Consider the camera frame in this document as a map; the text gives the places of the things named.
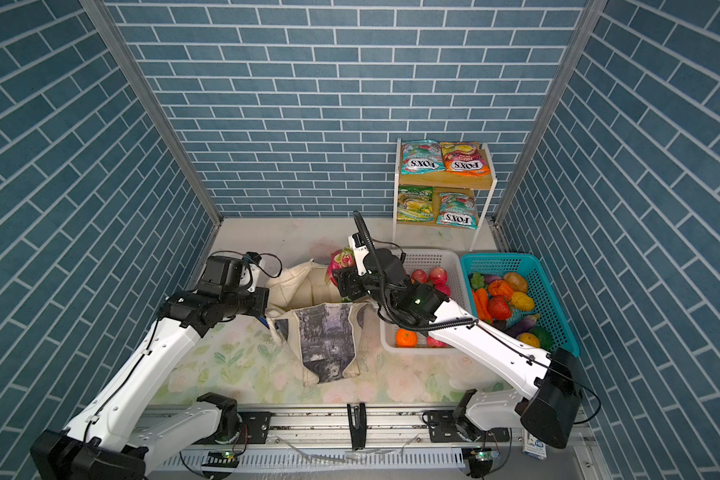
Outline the pink dragon fruit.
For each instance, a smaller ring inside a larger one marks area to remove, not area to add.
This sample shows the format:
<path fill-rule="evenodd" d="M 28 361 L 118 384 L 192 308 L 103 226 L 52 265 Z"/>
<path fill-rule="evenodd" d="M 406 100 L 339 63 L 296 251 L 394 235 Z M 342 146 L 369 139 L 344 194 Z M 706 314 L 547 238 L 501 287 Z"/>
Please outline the pink dragon fruit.
<path fill-rule="evenodd" d="M 333 272 L 336 270 L 354 267 L 355 257 L 352 248 L 345 247 L 331 254 L 330 262 L 326 270 L 326 279 L 334 286 L 338 286 L 337 280 L 334 278 Z"/>

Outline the cream canvas tote bag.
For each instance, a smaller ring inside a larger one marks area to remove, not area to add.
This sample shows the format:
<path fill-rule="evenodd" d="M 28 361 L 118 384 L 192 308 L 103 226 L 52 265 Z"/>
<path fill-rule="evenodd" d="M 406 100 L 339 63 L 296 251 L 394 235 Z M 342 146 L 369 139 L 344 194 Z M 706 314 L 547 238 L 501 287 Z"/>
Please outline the cream canvas tote bag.
<path fill-rule="evenodd" d="M 284 270 L 266 283 L 267 324 L 276 343 L 287 347 L 300 366 L 306 387 L 357 378 L 367 302 L 343 300 L 314 261 Z"/>

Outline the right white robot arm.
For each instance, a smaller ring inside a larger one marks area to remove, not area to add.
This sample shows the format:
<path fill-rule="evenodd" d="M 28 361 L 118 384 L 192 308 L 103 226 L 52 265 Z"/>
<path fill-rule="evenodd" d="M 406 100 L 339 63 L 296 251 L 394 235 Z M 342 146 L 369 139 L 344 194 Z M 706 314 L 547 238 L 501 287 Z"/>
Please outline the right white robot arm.
<path fill-rule="evenodd" d="M 437 287 L 405 273 L 402 261 L 387 249 L 355 251 L 356 264 L 332 273 L 339 293 L 351 300 L 373 299 L 381 317 L 411 331 L 426 333 L 502 376 L 519 398 L 509 409 L 522 427 L 544 444 L 568 445 L 584 396 L 579 359 L 559 348 L 547 352 L 507 335 L 471 315 Z"/>

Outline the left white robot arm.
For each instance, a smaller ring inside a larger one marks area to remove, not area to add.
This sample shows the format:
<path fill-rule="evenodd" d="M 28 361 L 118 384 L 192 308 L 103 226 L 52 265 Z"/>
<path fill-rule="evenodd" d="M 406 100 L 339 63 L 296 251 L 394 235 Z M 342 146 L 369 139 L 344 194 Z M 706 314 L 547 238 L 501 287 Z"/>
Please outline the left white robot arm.
<path fill-rule="evenodd" d="M 135 432 L 170 373 L 214 327 L 238 316 L 261 317 L 268 289 L 259 253 L 209 256 L 197 285 L 169 296 L 131 357 L 60 431 L 42 432 L 30 454 L 43 479 L 144 479 L 198 440 L 235 444 L 244 427 L 236 400 L 205 393 L 186 410 Z"/>

